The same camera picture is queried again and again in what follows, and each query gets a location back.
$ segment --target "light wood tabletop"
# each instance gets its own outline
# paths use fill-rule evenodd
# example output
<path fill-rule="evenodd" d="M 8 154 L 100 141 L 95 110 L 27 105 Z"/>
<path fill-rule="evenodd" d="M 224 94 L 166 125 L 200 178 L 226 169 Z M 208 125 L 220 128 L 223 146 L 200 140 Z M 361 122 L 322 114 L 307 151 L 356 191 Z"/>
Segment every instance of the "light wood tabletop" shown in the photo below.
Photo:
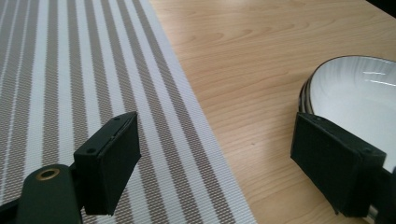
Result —
<path fill-rule="evenodd" d="M 396 61 L 396 19 L 364 0 L 150 0 L 259 223 L 337 216 L 290 145 L 300 88 L 331 58 Z"/>

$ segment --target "white ceramic dish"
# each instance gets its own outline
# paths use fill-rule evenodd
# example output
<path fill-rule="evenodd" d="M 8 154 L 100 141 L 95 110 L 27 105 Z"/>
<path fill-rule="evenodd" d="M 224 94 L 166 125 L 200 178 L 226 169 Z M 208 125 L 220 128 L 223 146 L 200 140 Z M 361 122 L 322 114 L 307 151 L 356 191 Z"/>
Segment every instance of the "white ceramic dish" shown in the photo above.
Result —
<path fill-rule="evenodd" d="M 335 58 L 322 64 L 306 85 L 300 108 L 386 152 L 384 168 L 392 172 L 396 166 L 396 62 L 364 56 Z"/>

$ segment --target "gray and white striped mat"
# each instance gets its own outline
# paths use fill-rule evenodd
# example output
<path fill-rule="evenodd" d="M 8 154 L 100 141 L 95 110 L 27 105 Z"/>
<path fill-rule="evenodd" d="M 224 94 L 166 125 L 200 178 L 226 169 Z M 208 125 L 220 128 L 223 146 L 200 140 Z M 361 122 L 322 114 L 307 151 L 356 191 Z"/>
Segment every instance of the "gray and white striped mat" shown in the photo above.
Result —
<path fill-rule="evenodd" d="M 0 204 L 136 110 L 143 157 L 116 215 L 85 222 L 255 222 L 146 0 L 0 0 L 0 75 Z"/>

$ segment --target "white bowl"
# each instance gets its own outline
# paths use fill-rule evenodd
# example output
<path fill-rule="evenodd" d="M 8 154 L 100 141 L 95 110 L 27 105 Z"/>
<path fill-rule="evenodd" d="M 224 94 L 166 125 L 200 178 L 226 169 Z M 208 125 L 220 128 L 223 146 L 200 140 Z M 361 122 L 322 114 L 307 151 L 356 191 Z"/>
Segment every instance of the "white bowl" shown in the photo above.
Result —
<path fill-rule="evenodd" d="M 396 62 L 364 56 L 335 58 L 322 64 L 308 83 L 305 107 L 386 152 L 384 168 L 392 172 L 396 166 Z"/>

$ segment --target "wooden table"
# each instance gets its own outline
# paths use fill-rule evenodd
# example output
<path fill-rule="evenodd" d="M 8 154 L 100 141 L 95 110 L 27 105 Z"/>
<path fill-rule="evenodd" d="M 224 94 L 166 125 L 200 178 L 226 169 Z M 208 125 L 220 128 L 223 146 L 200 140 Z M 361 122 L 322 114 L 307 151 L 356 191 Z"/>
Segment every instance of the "wooden table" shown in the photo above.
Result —
<path fill-rule="evenodd" d="M 343 55 L 396 61 L 396 20 L 363 0 L 150 0 L 259 223 L 336 216 L 290 159 L 298 95 Z"/>

